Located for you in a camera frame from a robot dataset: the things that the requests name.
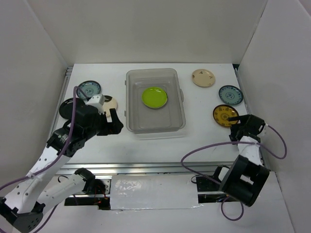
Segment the amber gold patterned plate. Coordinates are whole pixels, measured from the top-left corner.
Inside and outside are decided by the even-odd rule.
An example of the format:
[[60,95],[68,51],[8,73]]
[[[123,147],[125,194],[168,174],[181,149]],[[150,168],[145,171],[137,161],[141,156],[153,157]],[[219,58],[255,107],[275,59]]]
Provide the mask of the amber gold patterned plate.
[[228,119],[230,117],[238,117],[239,113],[235,108],[226,104],[221,104],[214,108],[212,116],[218,125],[225,128],[230,128],[231,125],[237,124],[238,121],[237,120],[229,121]]

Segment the blue patterned plate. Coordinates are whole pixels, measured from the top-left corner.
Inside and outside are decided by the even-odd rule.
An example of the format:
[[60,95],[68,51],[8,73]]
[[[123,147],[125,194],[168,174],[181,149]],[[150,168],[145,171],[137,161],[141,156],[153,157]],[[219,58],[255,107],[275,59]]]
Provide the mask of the blue patterned plate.
[[78,87],[76,94],[82,100],[88,100],[94,95],[100,94],[102,89],[96,81],[85,81],[79,84]]
[[240,89],[232,85],[224,85],[218,91],[219,98],[227,105],[239,105],[244,99]]

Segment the cream plate with black patch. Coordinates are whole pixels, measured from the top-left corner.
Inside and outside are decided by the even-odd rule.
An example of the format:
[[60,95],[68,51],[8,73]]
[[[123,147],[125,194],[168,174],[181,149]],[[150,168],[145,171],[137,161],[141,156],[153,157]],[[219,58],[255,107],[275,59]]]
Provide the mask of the cream plate with black patch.
[[110,109],[115,109],[117,110],[118,108],[118,103],[117,100],[109,95],[104,95],[105,100],[103,104],[103,113],[105,113],[107,118],[111,117]]

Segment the lime green plate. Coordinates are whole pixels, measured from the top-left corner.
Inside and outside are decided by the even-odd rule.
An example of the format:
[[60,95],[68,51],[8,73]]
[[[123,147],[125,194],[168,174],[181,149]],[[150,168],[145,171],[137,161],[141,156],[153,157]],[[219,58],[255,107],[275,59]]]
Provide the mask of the lime green plate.
[[166,91],[160,87],[148,87],[141,94],[143,104],[149,108],[157,109],[163,107],[168,101]]

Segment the cream floral plate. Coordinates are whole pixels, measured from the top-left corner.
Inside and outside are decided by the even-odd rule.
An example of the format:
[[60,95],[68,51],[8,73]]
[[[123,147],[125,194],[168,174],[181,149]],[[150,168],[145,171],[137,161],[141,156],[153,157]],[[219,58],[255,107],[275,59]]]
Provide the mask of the cream floral plate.
[[214,74],[207,69],[197,69],[191,75],[192,81],[199,87],[210,87],[215,84]]

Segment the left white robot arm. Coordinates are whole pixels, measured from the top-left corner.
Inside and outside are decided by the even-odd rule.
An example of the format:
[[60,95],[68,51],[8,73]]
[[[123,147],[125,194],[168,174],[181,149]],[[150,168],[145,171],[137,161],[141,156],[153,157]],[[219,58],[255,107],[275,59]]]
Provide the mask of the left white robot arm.
[[46,186],[74,154],[82,149],[86,141],[94,136],[119,134],[123,124],[116,109],[109,110],[111,121],[99,113],[94,106],[77,107],[74,122],[66,121],[63,127],[55,130],[41,156],[28,174],[16,181],[16,187],[0,199],[0,214],[21,233],[33,231],[43,216],[68,196],[95,191],[99,186],[105,190],[103,182],[86,168],[77,169],[57,185]]

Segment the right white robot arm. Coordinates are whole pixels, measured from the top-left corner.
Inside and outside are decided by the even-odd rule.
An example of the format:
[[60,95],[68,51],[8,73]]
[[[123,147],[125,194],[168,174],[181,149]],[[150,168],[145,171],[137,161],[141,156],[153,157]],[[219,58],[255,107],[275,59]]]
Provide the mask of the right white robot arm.
[[237,145],[239,155],[227,171],[222,169],[213,176],[211,183],[215,189],[250,207],[255,203],[270,174],[259,154],[259,134],[263,131],[265,122],[254,115],[233,116],[228,121],[236,122],[230,126],[229,139]]

